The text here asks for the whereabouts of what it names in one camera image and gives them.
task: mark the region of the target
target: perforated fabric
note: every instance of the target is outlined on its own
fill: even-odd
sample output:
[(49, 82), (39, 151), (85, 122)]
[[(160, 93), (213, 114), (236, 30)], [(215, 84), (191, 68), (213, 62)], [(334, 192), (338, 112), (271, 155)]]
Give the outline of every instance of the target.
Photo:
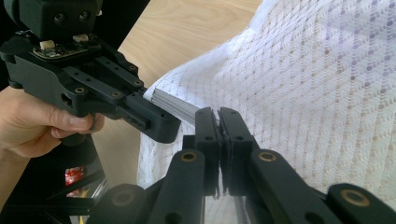
[(141, 186), (165, 175), (196, 109), (225, 106), (309, 186), (353, 183), (396, 208), (395, 1), (264, 0), (245, 31), (145, 97), (183, 123), (174, 144), (142, 136)]

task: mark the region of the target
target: wooden table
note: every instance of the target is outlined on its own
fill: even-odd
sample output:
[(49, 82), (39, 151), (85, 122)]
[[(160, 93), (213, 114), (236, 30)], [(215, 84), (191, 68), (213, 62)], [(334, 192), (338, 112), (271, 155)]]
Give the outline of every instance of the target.
[[(149, 87), (171, 69), (244, 30), (260, 0), (151, 0), (120, 52), (139, 67)], [(140, 133), (122, 120), (106, 120), (93, 136), (110, 187), (135, 184)]]

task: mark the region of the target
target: hand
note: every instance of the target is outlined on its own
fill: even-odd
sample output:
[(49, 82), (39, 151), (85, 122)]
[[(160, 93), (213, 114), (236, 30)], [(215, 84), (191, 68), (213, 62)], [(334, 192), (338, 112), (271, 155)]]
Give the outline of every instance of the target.
[[(104, 120), (97, 116), (96, 131), (102, 129)], [(60, 138), (90, 133), (91, 126), (91, 115), (77, 118), (23, 90), (0, 91), (0, 155), (7, 151), (25, 159), (39, 157), (61, 144)]]

